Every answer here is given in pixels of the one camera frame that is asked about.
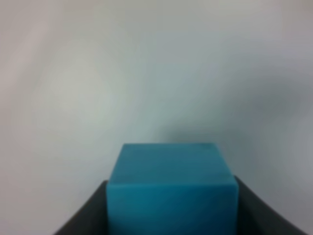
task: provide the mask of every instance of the cube top face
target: cube top face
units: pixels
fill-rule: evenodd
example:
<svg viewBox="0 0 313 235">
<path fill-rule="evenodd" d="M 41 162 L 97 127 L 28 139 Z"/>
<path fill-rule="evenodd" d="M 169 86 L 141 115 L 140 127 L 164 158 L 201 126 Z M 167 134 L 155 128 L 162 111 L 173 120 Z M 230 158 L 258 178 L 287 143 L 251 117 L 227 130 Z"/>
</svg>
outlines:
<svg viewBox="0 0 313 235">
<path fill-rule="evenodd" d="M 125 144 L 109 185 L 236 185 L 217 147 Z"/>
</svg>

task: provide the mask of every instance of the cube front face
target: cube front face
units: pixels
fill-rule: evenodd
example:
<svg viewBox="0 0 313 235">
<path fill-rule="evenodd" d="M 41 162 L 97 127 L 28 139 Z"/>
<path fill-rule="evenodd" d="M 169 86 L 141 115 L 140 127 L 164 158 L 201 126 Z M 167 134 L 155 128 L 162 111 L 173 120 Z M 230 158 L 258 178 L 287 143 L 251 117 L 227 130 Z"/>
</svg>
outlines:
<svg viewBox="0 0 313 235">
<path fill-rule="evenodd" d="M 171 167 L 175 167 L 173 161 L 170 162 Z M 188 166 L 184 170 L 191 173 Z M 166 183 L 164 179 L 156 183 L 157 174 L 152 183 L 109 181 L 110 235 L 235 235 L 238 186 L 234 179 L 230 180 L 229 174 L 221 172 L 218 182 L 199 179 L 198 184 L 195 178 L 186 184 L 173 180 Z"/>
</svg>

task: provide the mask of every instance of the teal cube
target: teal cube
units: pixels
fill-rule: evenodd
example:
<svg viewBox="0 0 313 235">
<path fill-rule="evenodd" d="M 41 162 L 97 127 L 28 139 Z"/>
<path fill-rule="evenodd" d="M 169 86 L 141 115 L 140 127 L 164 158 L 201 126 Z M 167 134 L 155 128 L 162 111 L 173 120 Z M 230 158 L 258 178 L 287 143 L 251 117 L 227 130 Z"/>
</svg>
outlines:
<svg viewBox="0 0 313 235">
<path fill-rule="evenodd" d="M 214 144 L 126 144 L 107 185 L 110 235 L 235 235 L 238 185 Z"/>
</svg>

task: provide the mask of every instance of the white wall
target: white wall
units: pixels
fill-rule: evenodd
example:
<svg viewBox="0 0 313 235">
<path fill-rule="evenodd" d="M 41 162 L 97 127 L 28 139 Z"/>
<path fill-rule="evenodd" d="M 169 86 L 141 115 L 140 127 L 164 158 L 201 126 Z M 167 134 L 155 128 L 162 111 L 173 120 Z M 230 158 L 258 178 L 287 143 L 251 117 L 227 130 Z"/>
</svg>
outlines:
<svg viewBox="0 0 313 235">
<path fill-rule="evenodd" d="M 313 234 L 310 0 L 0 3 L 0 229 L 50 235 L 124 142 L 215 141 Z"/>
</svg>

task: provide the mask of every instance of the white backdrop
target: white backdrop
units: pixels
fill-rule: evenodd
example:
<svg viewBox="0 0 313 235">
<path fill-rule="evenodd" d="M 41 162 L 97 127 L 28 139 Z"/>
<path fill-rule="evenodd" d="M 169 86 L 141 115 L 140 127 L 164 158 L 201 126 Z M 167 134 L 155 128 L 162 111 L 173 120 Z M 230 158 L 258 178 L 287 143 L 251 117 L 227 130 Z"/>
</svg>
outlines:
<svg viewBox="0 0 313 235">
<path fill-rule="evenodd" d="M 50 235 L 125 142 L 217 142 L 313 234 L 310 0 L 0 2 L 0 233 Z"/>
</svg>

